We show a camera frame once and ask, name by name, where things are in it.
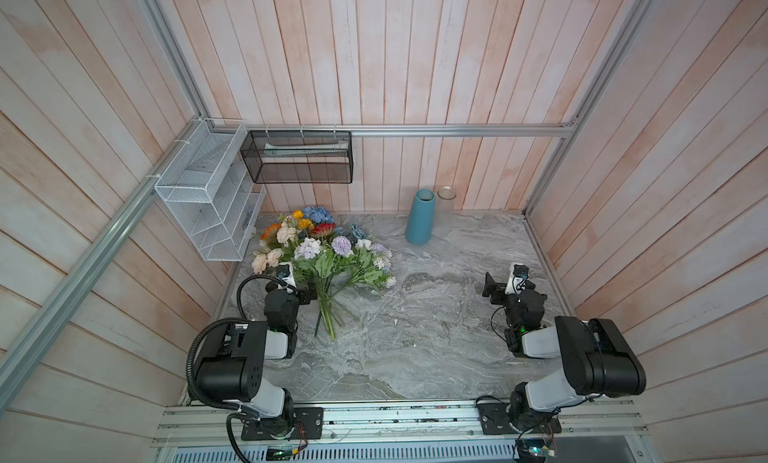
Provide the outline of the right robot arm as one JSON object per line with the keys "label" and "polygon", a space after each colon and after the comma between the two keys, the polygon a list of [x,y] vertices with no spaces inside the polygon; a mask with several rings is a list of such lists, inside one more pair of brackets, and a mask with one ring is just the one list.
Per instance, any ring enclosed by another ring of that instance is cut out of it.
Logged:
{"label": "right robot arm", "polygon": [[547,296],[536,290],[527,266],[515,264],[505,283],[486,274],[482,295],[504,312],[499,337],[514,356],[560,362],[551,374],[516,385],[506,406],[513,429],[524,434],[566,408],[645,391],[645,370],[612,320],[557,316],[553,325],[543,325]]}

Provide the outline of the teal ceramic vase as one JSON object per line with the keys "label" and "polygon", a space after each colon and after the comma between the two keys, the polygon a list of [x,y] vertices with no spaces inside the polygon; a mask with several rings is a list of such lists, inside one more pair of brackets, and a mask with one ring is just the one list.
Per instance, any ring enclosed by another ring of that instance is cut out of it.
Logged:
{"label": "teal ceramic vase", "polygon": [[424,188],[415,193],[406,227],[409,243],[424,245],[431,239],[435,203],[436,195],[432,190]]}

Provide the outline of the dusty blue rose bunch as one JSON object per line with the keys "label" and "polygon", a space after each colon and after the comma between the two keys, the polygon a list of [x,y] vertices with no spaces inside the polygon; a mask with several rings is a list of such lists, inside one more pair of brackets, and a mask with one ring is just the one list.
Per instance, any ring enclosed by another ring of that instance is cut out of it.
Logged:
{"label": "dusty blue rose bunch", "polygon": [[347,236],[353,243],[356,243],[360,239],[370,239],[370,235],[362,227],[356,224],[349,225]]}

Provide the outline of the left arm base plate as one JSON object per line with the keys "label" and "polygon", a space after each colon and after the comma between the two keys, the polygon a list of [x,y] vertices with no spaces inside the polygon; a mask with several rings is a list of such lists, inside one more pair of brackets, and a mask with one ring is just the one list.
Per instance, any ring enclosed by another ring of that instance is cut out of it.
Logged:
{"label": "left arm base plate", "polygon": [[321,438],[323,424],[322,407],[299,406],[285,409],[281,416],[261,418],[245,424],[241,438],[246,442],[315,440]]}

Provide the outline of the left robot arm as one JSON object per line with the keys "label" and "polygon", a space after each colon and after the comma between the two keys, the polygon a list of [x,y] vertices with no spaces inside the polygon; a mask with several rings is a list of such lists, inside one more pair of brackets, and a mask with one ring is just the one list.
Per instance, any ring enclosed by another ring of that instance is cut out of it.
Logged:
{"label": "left robot arm", "polygon": [[293,357],[299,308],[317,297],[316,290],[270,278],[265,318],[252,320],[245,312],[242,291],[258,278],[248,277],[238,286],[237,317],[210,323],[193,340],[185,363],[187,392],[206,406],[230,410],[229,419],[244,424],[243,439],[302,438],[305,425],[289,390],[270,383],[264,368],[267,360]]}

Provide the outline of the lilac white flower bunch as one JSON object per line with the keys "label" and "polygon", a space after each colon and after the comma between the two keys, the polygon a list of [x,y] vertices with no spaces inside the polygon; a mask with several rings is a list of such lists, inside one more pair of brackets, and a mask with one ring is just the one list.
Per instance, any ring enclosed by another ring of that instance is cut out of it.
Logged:
{"label": "lilac white flower bunch", "polygon": [[345,310],[336,303],[337,294],[353,286],[392,288],[397,279],[391,259],[391,252],[383,245],[369,239],[353,243],[343,235],[330,240],[307,237],[294,249],[291,263],[297,280],[316,290],[320,321],[332,342],[337,339],[336,327],[343,323],[339,310]]}

